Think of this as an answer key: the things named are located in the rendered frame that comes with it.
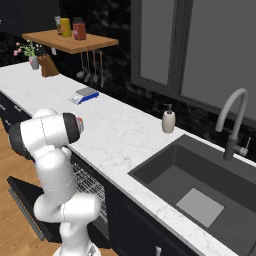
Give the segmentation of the dark cupboard door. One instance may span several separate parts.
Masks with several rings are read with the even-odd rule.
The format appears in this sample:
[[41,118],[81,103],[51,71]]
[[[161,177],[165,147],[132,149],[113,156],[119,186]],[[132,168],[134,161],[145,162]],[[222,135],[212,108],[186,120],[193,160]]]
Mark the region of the dark cupboard door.
[[120,256],[199,256],[127,197],[116,202],[116,246]]

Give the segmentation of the black dishwasher door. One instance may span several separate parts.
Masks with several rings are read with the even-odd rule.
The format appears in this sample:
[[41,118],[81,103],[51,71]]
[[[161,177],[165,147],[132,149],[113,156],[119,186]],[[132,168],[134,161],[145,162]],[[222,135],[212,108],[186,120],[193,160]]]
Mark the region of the black dishwasher door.
[[[34,216],[33,206],[36,199],[43,193],[43,189],[12,176],[7,178],[7,182],[18,196],[19,200],[26,208],[30,216],[33,218],[38,228],[44,234],[45,239],[48,242],[61,243],[61,237],[59,234],[60,224],[51,224],[38,221]],[[98,247],[105,249],[109,249],[111,247],[109,241],[108,223],[104,224],[100,217],[88,225],[88,231],[90,237]]]

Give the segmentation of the beige soap dispenser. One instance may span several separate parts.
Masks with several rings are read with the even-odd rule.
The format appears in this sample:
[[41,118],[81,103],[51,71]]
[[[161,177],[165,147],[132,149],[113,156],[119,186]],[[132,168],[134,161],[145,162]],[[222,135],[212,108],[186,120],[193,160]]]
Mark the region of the beige soap dispenser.
[[164,133],[172,133],[176,124],[176,115],[172,110],[172,105],[167,104],[168,109],[163,113],[162,131]]

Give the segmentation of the blue and grey kitchen scale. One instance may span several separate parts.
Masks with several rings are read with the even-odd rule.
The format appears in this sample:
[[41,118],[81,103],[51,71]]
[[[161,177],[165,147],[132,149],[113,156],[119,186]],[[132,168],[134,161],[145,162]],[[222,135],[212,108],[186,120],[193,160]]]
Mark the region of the blue and grey kitchen scale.
[[92,98],[97,98],[98,96],[99,92],[97,90],[90,87],[85,87],[83,89],[77,90],[70,98],[70,101],[79,105],[82,102],[85,102]]

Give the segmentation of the hanging metal spoon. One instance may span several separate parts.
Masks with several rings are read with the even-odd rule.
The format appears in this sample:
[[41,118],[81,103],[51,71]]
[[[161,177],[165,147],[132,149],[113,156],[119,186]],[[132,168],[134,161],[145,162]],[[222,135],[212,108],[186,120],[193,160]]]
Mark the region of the hanging metal spoon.
[[90,71],[90,62],[89,62],[89,52],[86,52],[86,57],[87,57],[87,75],[84,78],[84,82],[87,83],[90,79],[91,71]]

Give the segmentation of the hanging metal ladle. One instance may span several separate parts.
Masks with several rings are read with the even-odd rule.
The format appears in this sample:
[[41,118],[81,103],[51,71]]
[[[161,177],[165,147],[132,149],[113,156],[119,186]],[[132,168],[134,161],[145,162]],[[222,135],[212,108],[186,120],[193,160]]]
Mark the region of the hanging metal ladle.
[[84,61],[83,61],[83,54],[82,54],[82,52],[80,53],[80,59],[81,59],[81,70],[78,73],[76,73],[76,77],[79,78],[79,79],[83,78],[84,75],[85,75]]

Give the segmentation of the dark grey sink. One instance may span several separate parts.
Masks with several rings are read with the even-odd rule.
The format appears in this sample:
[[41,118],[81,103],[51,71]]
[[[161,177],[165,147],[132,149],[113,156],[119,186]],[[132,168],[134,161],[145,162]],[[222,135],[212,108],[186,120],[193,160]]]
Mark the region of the dark grey sink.
[[256,167],[183,135],[129,175],[239,256],[256,256]]

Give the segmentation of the wooden knife block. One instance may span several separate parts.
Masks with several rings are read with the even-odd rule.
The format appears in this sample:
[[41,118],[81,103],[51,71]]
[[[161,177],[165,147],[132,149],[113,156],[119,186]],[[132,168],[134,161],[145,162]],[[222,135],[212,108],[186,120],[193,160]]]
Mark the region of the wooden knife block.
[[54,62],[52,61],[50,55],[45,52],[44,48],[41,45],[35,48],[35,54],[37,56],[39,64],[41,65],[43,77],[50,77],[59,74],[59,71],[56,68]]

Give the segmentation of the grey curved tap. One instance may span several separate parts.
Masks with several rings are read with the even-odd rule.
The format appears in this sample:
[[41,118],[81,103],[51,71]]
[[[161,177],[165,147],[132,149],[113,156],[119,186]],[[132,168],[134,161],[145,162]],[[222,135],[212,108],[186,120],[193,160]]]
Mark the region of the grey curved tap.
[[[237,113],[234,113],[231,108],[234,103],[239,100],[239,107],[237,109]],[[224,123],[229,114],[234,116],[234,125],[232,128],[232,132],[227,139],[227,143],[225,146],[225,151],[223,155],[223,159],[226,161],[231,161],[234,154],[239,154],[241,156],[246,156],[248,153],[248,149],[245,147],[238,146],[238,134],[240,131],[240,127],[244,118],[245,110],[248,103],[248,92],[245,88],[239,88],[235,90],[227,99],[224,106],[221,109],[221,112],[218,116],[215,130],[217,132],[221,132],[224,128]]]

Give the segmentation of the red jar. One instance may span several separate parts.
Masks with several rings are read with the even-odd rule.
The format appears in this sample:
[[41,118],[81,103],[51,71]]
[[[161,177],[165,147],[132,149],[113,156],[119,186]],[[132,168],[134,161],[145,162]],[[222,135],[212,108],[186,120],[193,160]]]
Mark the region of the red jar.
[[86,28],[82,17],[73,18],[73,34],[74,39],[81,41],[86,39]]

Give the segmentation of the grey framed window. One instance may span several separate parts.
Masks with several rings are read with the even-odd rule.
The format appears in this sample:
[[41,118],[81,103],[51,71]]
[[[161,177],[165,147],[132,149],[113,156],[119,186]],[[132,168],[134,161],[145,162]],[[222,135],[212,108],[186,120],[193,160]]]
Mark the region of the grey framed window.
[[256,122],[256,0],[131,0],[131,81],[207,110],[248,91]]

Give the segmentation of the pink flowers in grey pot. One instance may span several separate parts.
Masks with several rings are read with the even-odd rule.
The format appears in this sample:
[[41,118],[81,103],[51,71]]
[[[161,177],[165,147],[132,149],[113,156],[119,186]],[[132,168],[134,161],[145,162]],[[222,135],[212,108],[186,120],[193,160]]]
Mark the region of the pink flowers in grey pot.
[[19,54],[23,54],[28,58],[28,61],[33,70],[39,69],[39,62],[37,56],[35,54],[35,48],[33,46],[33,42],[31,40],[27,40],[26,44],[17,42],[17,49],[13,51],[14,56],[18,56]]

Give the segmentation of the grey jar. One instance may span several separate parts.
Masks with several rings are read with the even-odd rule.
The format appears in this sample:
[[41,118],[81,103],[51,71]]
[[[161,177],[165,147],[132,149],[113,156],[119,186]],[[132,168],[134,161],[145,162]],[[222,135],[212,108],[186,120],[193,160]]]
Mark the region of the grey jar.
[[60,16],[54,16],[58,35],[62,35]]

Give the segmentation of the hanging wooden-handled tool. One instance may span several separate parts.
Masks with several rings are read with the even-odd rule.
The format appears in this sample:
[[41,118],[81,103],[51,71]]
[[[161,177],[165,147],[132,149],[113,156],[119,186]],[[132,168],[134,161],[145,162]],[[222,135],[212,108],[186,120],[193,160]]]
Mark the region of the hanging wooden-handled tool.
[[104,87],[103,51],[100,51],[101,88]]

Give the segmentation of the wooden wall shelf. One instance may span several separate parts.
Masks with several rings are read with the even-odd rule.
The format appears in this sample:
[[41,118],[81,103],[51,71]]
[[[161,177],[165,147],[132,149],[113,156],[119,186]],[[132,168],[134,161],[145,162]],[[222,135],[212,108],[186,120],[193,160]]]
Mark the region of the wooden wall shelf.
[[69,54],[77,54],[119,44],[117,39],[93,34],[86,34],[86,39],[79,41],[73,36],[63,37],[56,30],[25,33],[22,38]]

